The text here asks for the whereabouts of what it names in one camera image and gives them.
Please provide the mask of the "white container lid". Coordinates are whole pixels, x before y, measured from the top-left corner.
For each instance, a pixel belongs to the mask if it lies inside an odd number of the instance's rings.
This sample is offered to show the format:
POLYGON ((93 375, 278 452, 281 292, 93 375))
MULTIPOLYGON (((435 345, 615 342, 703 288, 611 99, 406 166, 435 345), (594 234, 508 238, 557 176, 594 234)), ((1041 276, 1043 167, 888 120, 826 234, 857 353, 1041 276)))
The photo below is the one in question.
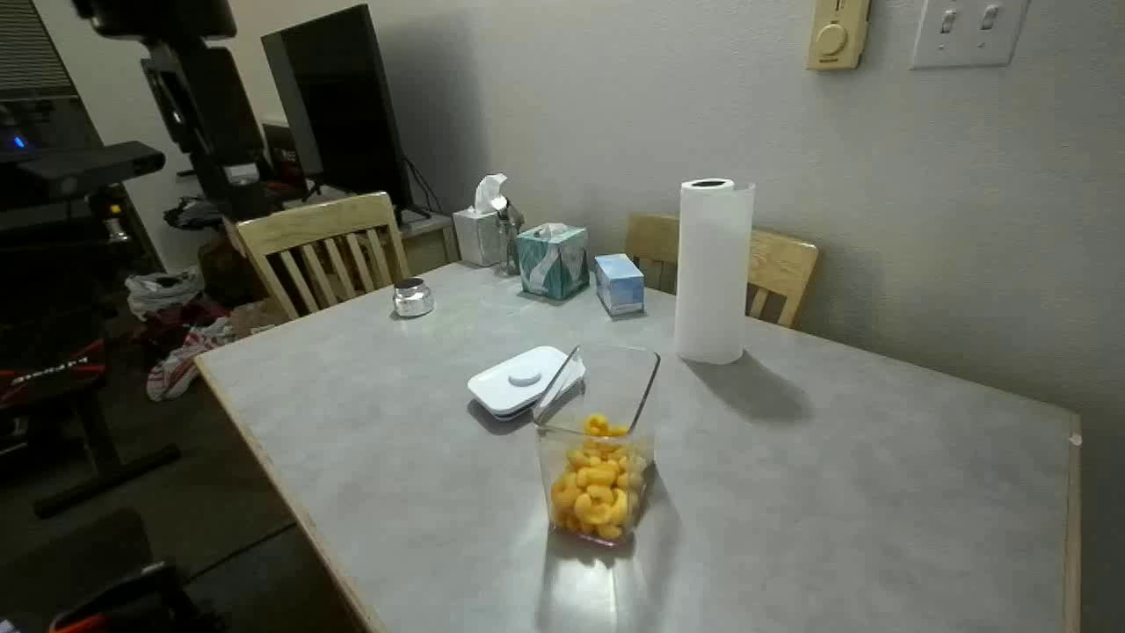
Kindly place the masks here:
POLYGON ((546 417, 585 375, 577 353, 537 345, 475 371, 468 394, 485 417, 546 417))

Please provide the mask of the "clear plastic container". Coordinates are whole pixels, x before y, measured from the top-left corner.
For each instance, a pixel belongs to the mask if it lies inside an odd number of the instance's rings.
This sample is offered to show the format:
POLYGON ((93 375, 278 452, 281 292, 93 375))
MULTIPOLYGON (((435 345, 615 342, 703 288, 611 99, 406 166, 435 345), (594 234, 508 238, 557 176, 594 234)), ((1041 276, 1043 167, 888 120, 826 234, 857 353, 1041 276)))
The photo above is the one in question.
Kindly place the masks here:
POLYGON ((537 469, 557 534, 622 547, 646 503, 655 430, 646 401, 660 371, 652 349, 577 345, 536 404, 537 469))

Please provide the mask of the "teal tissue box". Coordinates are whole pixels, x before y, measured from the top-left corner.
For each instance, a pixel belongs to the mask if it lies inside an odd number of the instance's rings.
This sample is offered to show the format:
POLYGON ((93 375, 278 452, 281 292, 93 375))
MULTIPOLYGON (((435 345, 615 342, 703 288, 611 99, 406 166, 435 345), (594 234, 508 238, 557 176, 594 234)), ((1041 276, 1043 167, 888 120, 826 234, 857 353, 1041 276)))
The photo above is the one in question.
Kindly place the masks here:
POLYGON ((588 231, 561 221, 525 227, 518 263, 526 295, 561 302, 588 283, 588 231))

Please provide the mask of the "blue flat tissue box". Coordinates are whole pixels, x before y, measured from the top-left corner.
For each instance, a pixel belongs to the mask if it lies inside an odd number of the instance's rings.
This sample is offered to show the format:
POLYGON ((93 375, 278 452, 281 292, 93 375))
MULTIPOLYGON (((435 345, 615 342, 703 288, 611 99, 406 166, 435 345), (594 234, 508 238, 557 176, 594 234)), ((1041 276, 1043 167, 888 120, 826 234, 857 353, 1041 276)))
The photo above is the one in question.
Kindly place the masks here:
POLYGON ((611 316, 645 308, 645 272, 626 253, 600 253, 594 260, 594 288, 611 316))

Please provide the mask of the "glass jar with utensils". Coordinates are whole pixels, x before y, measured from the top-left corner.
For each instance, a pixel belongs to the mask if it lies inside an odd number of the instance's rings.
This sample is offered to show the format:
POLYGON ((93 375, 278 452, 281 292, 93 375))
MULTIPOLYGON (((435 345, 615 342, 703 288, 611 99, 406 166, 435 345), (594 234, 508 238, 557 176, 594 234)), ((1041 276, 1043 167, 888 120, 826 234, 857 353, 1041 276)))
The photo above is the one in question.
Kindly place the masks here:
POLYGON ((509 198, 491 198, 489 201, 491 215, 496 215, 496 227, 498 227, 498 243, 503 243, 503 260, 496 263, 498 274, 520 274, 520 260, 518 260, 518 234, 525 227, 525 215, 509 205, 509 198))

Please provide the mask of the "grey cube tissue box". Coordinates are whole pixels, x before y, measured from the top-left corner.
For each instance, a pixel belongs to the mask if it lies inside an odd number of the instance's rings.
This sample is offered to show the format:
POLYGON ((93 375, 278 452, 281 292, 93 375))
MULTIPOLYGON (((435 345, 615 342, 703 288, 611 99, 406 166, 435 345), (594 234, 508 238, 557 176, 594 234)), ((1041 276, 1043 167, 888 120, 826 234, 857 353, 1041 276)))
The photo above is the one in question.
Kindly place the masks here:
POLYGON ((482 176, 475 187, 475 205, 455 215, 455 231, 459 245, 459 260, 475 266, 491 266, 503 260, 503 231, 498 219, 508 210, 503 193, 508 176, 482 176))

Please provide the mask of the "orange cheese snacks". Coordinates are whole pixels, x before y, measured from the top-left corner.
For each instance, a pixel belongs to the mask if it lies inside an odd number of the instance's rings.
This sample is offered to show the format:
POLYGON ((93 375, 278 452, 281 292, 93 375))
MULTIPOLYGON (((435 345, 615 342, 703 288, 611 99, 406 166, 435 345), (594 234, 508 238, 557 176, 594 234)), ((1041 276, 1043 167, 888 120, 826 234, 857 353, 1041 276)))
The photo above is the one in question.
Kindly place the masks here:
POLYGON ((626 424, 588 416, 547 485, 552 525, 572 539, 622 541, 635 525, 645 470, 646 458, 626 440, 626 424))

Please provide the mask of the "white paper towel roll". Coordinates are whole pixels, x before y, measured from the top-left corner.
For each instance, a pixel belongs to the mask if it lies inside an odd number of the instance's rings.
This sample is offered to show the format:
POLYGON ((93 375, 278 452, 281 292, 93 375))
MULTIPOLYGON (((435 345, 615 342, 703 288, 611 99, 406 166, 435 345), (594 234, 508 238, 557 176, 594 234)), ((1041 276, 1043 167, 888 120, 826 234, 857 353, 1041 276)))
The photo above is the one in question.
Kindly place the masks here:
POLYGON ((727 367, 741 355, 754 188, 724 176, 679 188, 676 353, 727 367))

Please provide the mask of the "wooden chair near side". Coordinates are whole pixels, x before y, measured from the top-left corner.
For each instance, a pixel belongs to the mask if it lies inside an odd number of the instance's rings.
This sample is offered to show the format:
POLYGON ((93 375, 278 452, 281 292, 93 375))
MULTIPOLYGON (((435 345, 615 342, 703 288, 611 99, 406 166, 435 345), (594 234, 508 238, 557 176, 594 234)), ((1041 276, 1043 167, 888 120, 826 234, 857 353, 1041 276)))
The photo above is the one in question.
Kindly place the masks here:
POLYGON ((232 225, 263 292, 288 319, 411 276, 386 193, 353 193, 232 225))

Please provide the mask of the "black monitor screen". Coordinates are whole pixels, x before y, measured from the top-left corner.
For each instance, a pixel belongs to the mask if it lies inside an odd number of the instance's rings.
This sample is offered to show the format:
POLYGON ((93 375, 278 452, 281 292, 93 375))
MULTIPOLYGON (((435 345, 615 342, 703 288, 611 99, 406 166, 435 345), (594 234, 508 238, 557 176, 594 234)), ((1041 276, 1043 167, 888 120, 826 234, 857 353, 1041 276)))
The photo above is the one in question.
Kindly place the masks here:
POLYGON ((367 4, 259 38, 301 173, 411 205, 399 117, 367 4))

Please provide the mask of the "wooden chair by wall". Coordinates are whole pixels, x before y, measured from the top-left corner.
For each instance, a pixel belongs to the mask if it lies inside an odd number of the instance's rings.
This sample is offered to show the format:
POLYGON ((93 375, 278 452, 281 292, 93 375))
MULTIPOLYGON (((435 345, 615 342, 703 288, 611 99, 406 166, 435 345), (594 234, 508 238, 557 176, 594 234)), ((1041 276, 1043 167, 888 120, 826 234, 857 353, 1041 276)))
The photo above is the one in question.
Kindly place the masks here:
MULTIPOLYGON (((626 256, 658 292, 679 280, 679 221, 670 215, 633 215, 626 221, 626 256)), ((756 227, 747 266, 747 313, 791 328, 818 263, 818 245, 783 231, 756 227)))

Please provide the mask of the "beige wall thermostat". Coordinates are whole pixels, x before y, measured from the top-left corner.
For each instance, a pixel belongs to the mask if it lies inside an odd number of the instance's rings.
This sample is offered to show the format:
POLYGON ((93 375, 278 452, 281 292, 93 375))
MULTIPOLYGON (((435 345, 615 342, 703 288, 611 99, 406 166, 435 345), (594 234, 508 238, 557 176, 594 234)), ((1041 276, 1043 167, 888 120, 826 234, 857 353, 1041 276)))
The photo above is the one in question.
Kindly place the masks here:
POLYGON ((871 0, 815 0, 808 66, 857 71, 870 41, 871 0))

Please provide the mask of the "white light switch plate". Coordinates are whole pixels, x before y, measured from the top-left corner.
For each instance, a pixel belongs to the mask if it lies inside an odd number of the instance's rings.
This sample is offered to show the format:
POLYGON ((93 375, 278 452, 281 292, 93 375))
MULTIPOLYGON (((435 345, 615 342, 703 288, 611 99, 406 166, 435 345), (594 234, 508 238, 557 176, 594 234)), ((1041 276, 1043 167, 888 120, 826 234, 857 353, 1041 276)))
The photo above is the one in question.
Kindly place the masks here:
POLYGON ((1031 0, 925 0, 911 66, 1007 66, 1017 55, 1031 0))

